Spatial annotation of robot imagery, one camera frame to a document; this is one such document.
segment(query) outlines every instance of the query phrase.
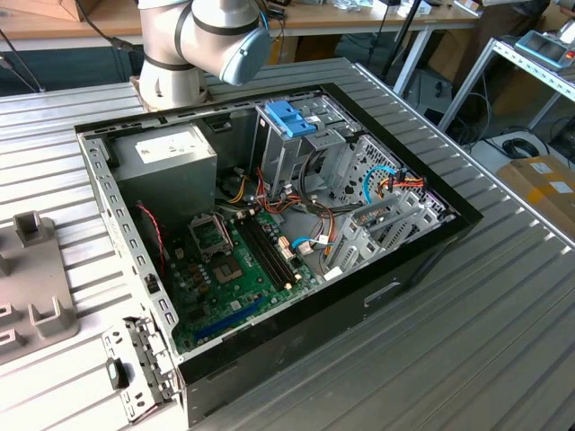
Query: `metal rack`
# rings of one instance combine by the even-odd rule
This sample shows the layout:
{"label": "metal rack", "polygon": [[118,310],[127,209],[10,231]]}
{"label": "metal rack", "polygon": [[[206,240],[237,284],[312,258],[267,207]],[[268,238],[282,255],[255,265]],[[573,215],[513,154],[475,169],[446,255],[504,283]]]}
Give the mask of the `metal rack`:
{"label": "metal rack", "polygon": [[[361,66],[333,59],[267,67],[244,87],[208,81],[220,101],[335,82],[484,218],[419,286],[198,430],[566,430],[575,422],[573,242]],[[128,426],[100,335],[138,306],[71,127],[139,112],[128,84],[0,100],[0,225],[32,208],[55,221],[81,328],[0,366],[7,429]],[[134,429],[184,429],[181,408],[174,402]]]}
{"label": "metal rack", "polygon": [[500,55],[514,65],[521,67],[523,70],[557,92],[534,116],[531,123],[529,123],[529,129],[534,128],[537,123],[541,121],[544,115],[561,96],[565,96],[569,100],[575,102],[575,66],[564,69],[560,73],[552,72],[551,70],[537,64],[535,61],[523,57],[509,44],[500,40],[491,39],[477,59],[475,66],[473,66],[467,79],[465,79],[456,97],[451,102],[451,105],[447,109],[443,119],[439,122],[439,130],[447,130],[451,122],[456,118],[457,112],[464,104],[465,99],[467,99],[467,96],[482,76],[485,68],[496,55]]}

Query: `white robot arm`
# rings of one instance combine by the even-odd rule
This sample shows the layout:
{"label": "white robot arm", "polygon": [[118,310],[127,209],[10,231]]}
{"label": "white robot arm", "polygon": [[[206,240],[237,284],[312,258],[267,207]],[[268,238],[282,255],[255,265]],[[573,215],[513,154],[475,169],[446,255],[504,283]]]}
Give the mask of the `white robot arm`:
{"label": "white robot arm", "polygon": [[146,60],[139,91],[158,110],[202,103],[203,71],[232,85],[263,66],[270,36],[254,0],[140,0]]}

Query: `expansion slot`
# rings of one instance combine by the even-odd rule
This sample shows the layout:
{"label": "expansion slot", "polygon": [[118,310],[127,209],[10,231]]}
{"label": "expansion slot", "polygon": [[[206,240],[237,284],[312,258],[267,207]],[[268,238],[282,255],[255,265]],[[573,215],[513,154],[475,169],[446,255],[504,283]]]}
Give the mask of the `expansion slot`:
{"label": "expansion slot", "polygon": [[224,330],[226,328],[229,328],[234,323],[237,323],[237,322],[251,316],[252,314],[254,314],[258,311],[258,305],[260,304],[260,302],[263,299],[264,298],[260,298],[257,301],[255,301],[254,303],[251,303],[250,305],[248,305],[247,307],[244,307],[242,310],[239,310],[239,311],[235,312],[234,314],[230,314],[229,316],[225,317],[221,321],[217,321],[215,323],[212,323],[211,325],[207,326],[206,328],[197,331],[194,334],[194,338],[196,340],[198,340],[198,339],[203,339],[205,337],[210,337],[213,334],[215,334],[216,332],[219,332],[220,330]]}
{"label": "expansion slot", "polygon": [[261,224],[249,218],[236,223],[236,228],[277,290],[295,284],[296,277],[284,258],[270,243]]}

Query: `ram slot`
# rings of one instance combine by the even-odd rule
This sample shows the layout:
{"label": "ram slot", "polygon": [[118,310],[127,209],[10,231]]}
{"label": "ram slot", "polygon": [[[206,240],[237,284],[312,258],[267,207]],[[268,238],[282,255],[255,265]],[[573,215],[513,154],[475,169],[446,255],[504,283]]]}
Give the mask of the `ram slot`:
{"label": "ram slot", "polygon": [[296,278],[290,267],[270,243],[258,222],[243,220],[236,227],[276,289],[282,290],[287,284],[295,284]]}

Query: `workbench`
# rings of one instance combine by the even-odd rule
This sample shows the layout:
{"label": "workbench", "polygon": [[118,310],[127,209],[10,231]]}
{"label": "workbench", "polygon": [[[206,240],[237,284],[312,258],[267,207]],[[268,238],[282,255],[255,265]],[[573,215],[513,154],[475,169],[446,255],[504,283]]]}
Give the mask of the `workbench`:
{"label": "workbench", "polygon": [[[208,417],[197,430],[567,430],[575,422],[572,241],[345,59],[265,67],[216,100],[334,82],[483,213],[423,282]],[[129,84],[0,100],[0,225],[36,209],[57,238],[81,329],[0,366],[3,429],[128,426],[100,334],[137,313],[72,126],[142,112]],[[183,430],[175,403],[135,426]]]}
{"label": "workbench", "polygon": [[[460,8],[449,7],[447,2],[440,7],[433,7],[431,14],[414,19],[410,29],[417,31],[418,36],[395,84],[394,90],[398,94],[405,90],[433,31],[466,29],[475,25],[476,17]],[[291,4],[286,11],[283,31],[285,38],[376,32],[383,17],[370,8],[363,8],[361,12],[343,12],[331,4]],[[19,50],[109,46],[85,22],[70,22],[6,9],[1,12],[0,28]],[[142,43],[139,11],[133,0],[102,0],[90,13],[90,17],[105,34],[121,37],[134,44]],[[390,13],[385,18],[382,31],[398,31],[403,21],[401,16]],[[275,38],[280,32],[280,23],[270,20],[271,36]],[[296,46],[296,41],[292,40],[292,46]],[[0,40],[0,51],[7,50],[5,42]]]}

